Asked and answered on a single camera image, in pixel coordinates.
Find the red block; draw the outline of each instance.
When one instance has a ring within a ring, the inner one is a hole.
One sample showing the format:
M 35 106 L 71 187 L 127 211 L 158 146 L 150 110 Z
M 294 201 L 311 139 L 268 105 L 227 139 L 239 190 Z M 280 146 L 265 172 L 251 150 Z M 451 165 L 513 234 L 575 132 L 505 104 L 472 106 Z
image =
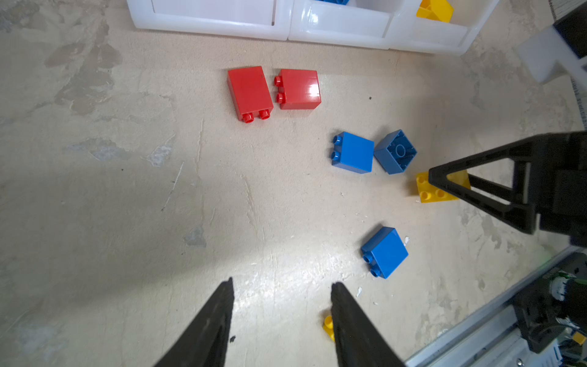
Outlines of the red block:
M 229 70 L 227 82 L 240 121 L 251 123 L 255 117 L 260 117 L 261 120 L 269 118 L 273 111 L 273 101 L 263 68 L 255 66 Z
M 276 101 L 282 110 L 313 110 L 322 102 L 314 70 L 281 69 L 274 84 L 279 89 Z

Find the beige tabletop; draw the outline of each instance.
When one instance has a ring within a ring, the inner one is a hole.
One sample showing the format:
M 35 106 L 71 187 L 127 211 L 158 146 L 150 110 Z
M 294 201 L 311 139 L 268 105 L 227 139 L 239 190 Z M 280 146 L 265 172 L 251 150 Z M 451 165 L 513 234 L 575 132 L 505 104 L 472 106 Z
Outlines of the beige tabletop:
M 566 246 L 415 184 L 581 130 L 568 77 L 539 85 L 514 51 L 546 0 L 502 1 L 460 58 L 140 31 L 123 0 L 0 4 L 2 365 L 150 366 L 228 277 L 227 366 L 335 366 L 335 281 L 408 358 Z M 227 70 L 256 65 L 317 70 L 322 104 L 239 122 Z M 404 174 L 331 165 L 335 134 L 397 129 L 418 150 Z M 380 225 L 409 237 L 386 280 L 360 257 Z

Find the table surface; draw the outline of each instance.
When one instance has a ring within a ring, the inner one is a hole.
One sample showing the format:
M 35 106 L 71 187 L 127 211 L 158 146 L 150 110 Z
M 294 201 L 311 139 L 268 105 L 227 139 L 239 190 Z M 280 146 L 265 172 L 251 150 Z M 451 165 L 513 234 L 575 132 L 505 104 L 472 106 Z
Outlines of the table surface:
M 580 130 L 568 77 L 514 47 L 552 22 L 504 1 L 462 57 L 134 28 L 123 0 L 19 0 L 0 32 L 0 361 L 149 366 L 233 277 L 227 366 L 335 366 L 322 330 L 343 281 L 408 358 L 562 250 L 415 176 L 537 133 Z M 322 104 L 237 120 L 227 70 L 317 70 Z M 331 165 L 332 137 L 402 129 L 404 174 Z M 475 172 L 507 183 L 507 162 Z M 409 256 L 374 278 L 381 225 Z

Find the yellow object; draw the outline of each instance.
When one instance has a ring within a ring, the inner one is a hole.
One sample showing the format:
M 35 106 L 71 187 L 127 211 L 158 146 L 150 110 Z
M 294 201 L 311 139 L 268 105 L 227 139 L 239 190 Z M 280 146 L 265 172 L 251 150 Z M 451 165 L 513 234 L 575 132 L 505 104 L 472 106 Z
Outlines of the yellow object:
M 577 331 L 576 333 L 573 334 L 573 340 L 576 341 L 579 345 L 583 345 L 587 341 L 587 336 L 585 336 Z
M 416 13 L 418 18 L 450 23 L 454 9 L 446 0 L 422 0 Z
M 469 189 L 471 188 L 469 174 L 466 170 L 451 173 L 447 175 L 447 178 L 451 182 Z M 428 172 L 422 172 L 416 175 L 416 184 L 418 185 L 418 192 L 420 193 L 420 201 L 422 203 L 436 203 L 438 201 L 458 200 L 458 197 L 454 197 L 451 194 L 448 194 L 446 191 L 432 186 L 428 182 Z
M 324 319 L 324 325 L 322 326 L 322 329 L 324 329 L 332 341 L 334 341 L 334 323 L 332 322 L 332 316 L 328 316 L 326 319 Z

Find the white plastic bin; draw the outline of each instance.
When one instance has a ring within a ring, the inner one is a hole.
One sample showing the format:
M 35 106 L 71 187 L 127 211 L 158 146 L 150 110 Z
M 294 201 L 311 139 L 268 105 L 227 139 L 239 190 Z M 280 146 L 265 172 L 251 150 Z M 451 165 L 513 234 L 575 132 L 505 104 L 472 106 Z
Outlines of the white plastic bin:
M 137 28 L 277 39 L 289 35 L 293 0 L 127 0 Z
M 138 28 L 460 55 L 499 0 L 449 0 L 450 23 L 416 17 L 421 0 L 128 0 Z

